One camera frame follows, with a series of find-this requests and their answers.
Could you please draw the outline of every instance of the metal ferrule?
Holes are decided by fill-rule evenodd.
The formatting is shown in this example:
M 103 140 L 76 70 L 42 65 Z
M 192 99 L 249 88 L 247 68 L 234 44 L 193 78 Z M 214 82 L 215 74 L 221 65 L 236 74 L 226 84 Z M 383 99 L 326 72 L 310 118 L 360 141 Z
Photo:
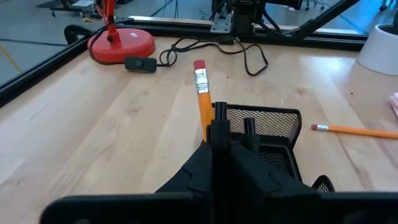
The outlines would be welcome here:
M 205 68 L 197 69 L 194 72 L 195 84 L 197 86 L 198 93 L 209 93 L 209 79 L 207 79 L 207 71 Z
M 327 126 L 327 125 L 325 125 L 325 124 L 318 124 L 318 125 L 317 125 L 317 130 L 320 130 L 320 131 L 327 131 L 327 130 L 329 130 L 329 126 Z

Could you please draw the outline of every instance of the pencil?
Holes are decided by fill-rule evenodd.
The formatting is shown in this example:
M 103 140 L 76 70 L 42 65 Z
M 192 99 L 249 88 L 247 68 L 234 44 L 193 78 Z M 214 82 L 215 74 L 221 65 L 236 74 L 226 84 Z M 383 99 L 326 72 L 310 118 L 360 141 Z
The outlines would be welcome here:
M 351 127 L 345 127 L 345 126 L 313 124 L 313 125 L 311 125 L 311 129 L 319 130 L 319 131 L 333 131 L 333 132 L 337 132 L 337 133 L 373 136 L 373 137 L 379 137 L 379 138 L 398 139 L 398 133 L 387 132 L 387 131 L 378 131 L 378 130 L 372 130 L 372 129 L 364 129 L 364 128 L 351 128 Z
M 213 119 L 213 110 L 211 108 L 210 87 L 207 77 L 207 70 L 204 60 L 193 62 L 195 85 L 198 92 L 198 104 L 200 111 L 201 128 L 203 131 L 203 140 L 206 141 L 206 127 L 210 125 Z

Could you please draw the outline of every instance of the black metal frame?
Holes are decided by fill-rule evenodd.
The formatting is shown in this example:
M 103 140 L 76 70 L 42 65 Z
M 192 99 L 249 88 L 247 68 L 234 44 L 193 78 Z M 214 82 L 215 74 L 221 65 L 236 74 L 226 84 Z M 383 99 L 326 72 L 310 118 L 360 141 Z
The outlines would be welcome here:
M 201 39 L 208 39 L 220 35 L 210 32 L 211 24 L 127 21 L 119 27 L 143 29 L 154 36 L 162 37 L 195 36 Z M 34 86 L 36 83 L 51 75 L 54 71 L 86 51 L 89 38 L 90 36 L 86 36 L 77 42 L 73 42 L 74 40 L 67 40 L 70 44 L 68 47 L 25 71 L 18 77 L 2 84 L 0 86 L 0 107 L 4 106 L 6 103 L 10 102 L 15 97 L 19 96 L 30 87 Z M 303 39 L 294 39 L 289 37 L 269 36 L 261 28 L 256 28 L 255 35 L 239 36 L 241 42 L 350 51 L 361 50 L 367 38 L 367 35 L 314 32 Z

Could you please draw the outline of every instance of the yellow cable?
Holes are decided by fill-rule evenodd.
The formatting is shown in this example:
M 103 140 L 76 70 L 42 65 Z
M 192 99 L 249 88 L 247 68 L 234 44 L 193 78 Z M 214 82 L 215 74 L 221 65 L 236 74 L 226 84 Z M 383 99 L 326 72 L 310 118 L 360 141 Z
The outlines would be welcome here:
M 0 50 L 6 55 L 8 60 L 14 65 L 14 67 L 18 70 L 18 72 L 22 72 L 22 70 L 18 67 L 17 63 L 15 63 L 14 59 L 12 59 L 7 50 L 4 49 L 4 47 L 2 47 L 1 44 L 0 44 Z

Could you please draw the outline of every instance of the pink object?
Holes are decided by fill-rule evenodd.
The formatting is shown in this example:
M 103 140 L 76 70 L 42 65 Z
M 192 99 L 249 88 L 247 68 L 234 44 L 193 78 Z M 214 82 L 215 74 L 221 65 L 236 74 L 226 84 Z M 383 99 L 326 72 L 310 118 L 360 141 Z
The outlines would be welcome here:
M 198 70 L 198 69 L 204 69 L 206 68 L 206 64 L 204 60 L 196 60 L 193 62 L 193 69 Z
M 394 93 L 390 99 L 392 110 L 394 110 L 396 116 L 398 117 L 398 93 Z

